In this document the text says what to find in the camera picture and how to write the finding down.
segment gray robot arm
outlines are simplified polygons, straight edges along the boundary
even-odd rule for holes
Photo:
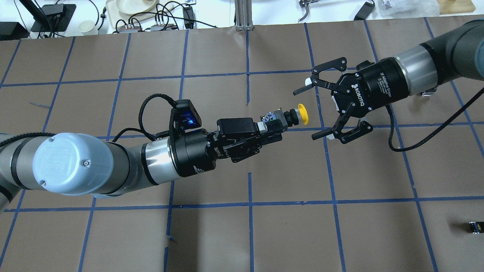
[[[393,118],[390,103],[431,89],[434,91],[437,86],[459,77],[484,80],[484,19],[471,21],[378,63],[360,63],[355,73],[343,74],[336,83],[319,78],[320,72],[331,68],[345,72],[346,63],[346,58],[339,58],[313,67],[306,86],[294,91],[297,95],[319,86],[329,89],[336,103],[339,118],[332,128],[313,134],[313,140],[328,136],[343,144],[349,143],[373,131],[373,126],[364,117],[377,108],[387,107]],[[483,92],[480,91],[447,121],[451,122]],[[360,119],[358,127],[342,132],[350,117]]]
[[[253,156],[263,145],[282,140],[288,127],[309,121],[299,104],[269,112],[259,122],[219,119],[217,131],[207,132],[190,100],[154,94],[143,105],[153,97],[172,105],[171,126],[157,136],[148,134],[152,142],[137,147],[86,134],[0,134],[0,212],[21,189],[105,198],[204,173],[215,169],[218,159],[236,163]]]

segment robotiq logo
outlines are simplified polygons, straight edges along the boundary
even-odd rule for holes
[[[360,92],[360,88],[358,88],[358,84],[351,85],[351,87],[352,87],[353,89],[355,89],[356,96],[358,97],[358,101],[360,101],[360,106],[364,106],[363,97],[362,97],[362,94],[361,94],[361,92]]]

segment small black object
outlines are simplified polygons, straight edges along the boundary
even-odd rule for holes
[[[370,13],[375,9],[375,1],[371,0],[372,3],[365,2],[363,7],[358,11],[354,20],[366,20]]]
[[[27,38],[29,32],[18,22],[0,22],[0,41]]]
[[[42,6],[42,10],[45,11],[45,10],[50,9],[50,6],[59,6],[59,5],[60,4],[44,5],[44,6]],[[67,30],[67,26],[71,22],[71,18],[74,15],[74,11],[76,10],[75,4],[62,4],[62,5],[64,6],[64,9],[65,9],[65,12],[63,14],[47,15],[47,13],[46,13],[47,18],[52,23],[52,25],[54,25],[54,23],[56,22],[55,17],[60,15],[60,17],[58,19],[59,22],[57,23],[57,25],[55,26],[55,29],[54,29],[55,32],[63,32],[63,31]],[[41,31],[49,31],[49,29],[43,28],[42,25],[39,22],[35,21],[33,26],[32,26],[31,31],[32,32],[41,32]]]
[[[195,22],[190,21],[190,20],[195,20],[195,14],[193,13],[192,6],[183,7],[183,18],[185,19],[185,28],[193,29]]]
[[[474,234],[484,233],[484,222],[469,222],[469,232]]]

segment white tray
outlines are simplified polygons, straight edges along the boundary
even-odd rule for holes
[[[148,11],[156,13],[156,5],[154,5],[153,8],[148,10]],[[118,7],[116,6],[116,0],[107,0],[106,1],[106,12],[107,12],[107,18],[109,19],[109,22],[114,29],[116,28],[116,22],[120,19],[123,19],[127,23],[129,23],[128,19],[129,19],[130,15],[120,12]],[[154,17],[154,14],[136,15],[136,19],[138,19],[139,21],[146,20],[146,19],[153,18],[153,17]]]

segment grid square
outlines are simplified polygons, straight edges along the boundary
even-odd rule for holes
[[[181,75],[185,34],[185,31],[132,33],[123,77]]]
[[[255,271],[341,271],[332,205],[253,209]]]
[[[472,20],[482,19],[482,17],[482,15],[429,17],[427,21],[434,37],[437,37],[461,27]]]
[[[260,121],[258,116],[265,115],[269,111],[279,108],[289,111],[297,108],[298,103],[302,103],[308,111],[309,123],[307,126],[301,123],[295,127],[321,127],[315,91],[309,90],[297,96],[292,94],[293,91],[304,86],[304,80],[309,73],[250,76],[250,116],[257,122]]]
[[[247,72],[245,32],[235,27],[190,30],[186,75]]]
[[[312,133],[285,132],[247,160],[254,202],[331,200],[323,141],[313,141]]]
[[[482,219],[484,201],[426,201],[421,206],[439,271],[481,270],[484,258],[472,251],[482,247],[484,237],[470,234],[466,227]]]
[[[117,82],[62,84],[47,131],[106,135],[116,85]]]
[[[390,129],[377,128],[345,145],[328,141],[338,199],[413,197],[403,156],[388,147],[389,133]]]
[[[12,56],[14,55],[15,48],[17,48],[17,44],[20,41],[3,41],[1,43],[2,46],[2,53],[0,54],[0,82],[7,72],[8,65],[12,60]]]
[[[367,24],[379,59],[391,57],[431,39],[423,18],[369,20]]]
[[[0,91],[2,132],[12,135],[42,131],[57,85],[3,87]]]
[[[92,203],[91,195],[65,196],[48,191],[25,191],[21,208],[70,208],[70,207],[90,207]]]
[[[162,271],[167,213],[95,211],[82,271]]]
[[[484,82],[475,79],[461,77],[454,80],[454,82],[462,99],[462,103],[464,104],[467,103],[467,101],[469,101],[478,91],[484,88]],[[473,122],[484,121],[483,108],[484,100],[478,99],[467,109],[469,117]]]
[[[314,65],[340,57],[347,58],[348,67],[356,67],[365,60],[375,62],[362,21],[312,23],[307,24],[307,29],[311,38]],[[358,50],[348,50],[346,45],[354,44],[358,44]]]
[[[414,202],[338,205],[346,271],[433,271]]]
[[[202,127],[208,131],[215,131],[218,119],[248,116],[247,77],[241,75],[185,78],[183,99],[192,100],[202,118]]]
[[[77,270],[88,217],[89,211],[20,212],[2,271]]]
[[[78,36],[63,81],[119,78],[128,35]]]
[[[71,44],[72,38],[22,40],[4,84],[58,82]]]
[[[405,146],[435,127],[400,128]],[[483,157],[469,126],[448,126],[423,146],[407,152],[419,197],[484,195]]]
[[[257,26],[249,32],[250,71],[311,69],[303,24]]]
[[[174,209],[167,271],[249,271],[249,208]]]
[[[337,82],[340,76],[340,71],[325,71],[319,74],[319,78],[333,83]],[[331,98],[331,91],[324,88],[318,88],[318,91],[319,101],[321,103],[321,113],[324,119],[324,126],[333,127],[334,123],[339,117],[339,113],[336,111],[334,100]],[[365,117],[367,119],[367,122],[372,125],[390,124],[390,118],[388,117],[387,110],[384,107],[369,112]],[[356,126],[357,124],[357,118],[350,118],[346,126],[351,127]]]
[[[461,107],[450,83],[439,86],[430,97],[414,95],[392,105],[398,124],[443,123]],[[461,114],[452,123],[457,122],[467,122],[466,116]]]
[[[173,204],[212,204],[247,202],[246,161],[218,160],[213,171],[175,181]]]
[[[150,79],[123,81],[120,86],[111,134],[114,136],[126,127],[139,128],[138,114],[143,101],[154,93],[164,93],[174,100],[180,95],[180,79]],[[162,98],[150,101],[144,112],[143,125],[149,133],[165,131],[170,123],[171,106]],[[139,134],[126,132],[124,135]]]
[[[145,137],[121,138],[117,141],[118,144],[126,148],[141,146],[148,142],[150,140]],[[99,198],[96,200],[96,207],[168,205],[170,189],[171,182],[166,182],[158,186],[129,192],[119,197]]]

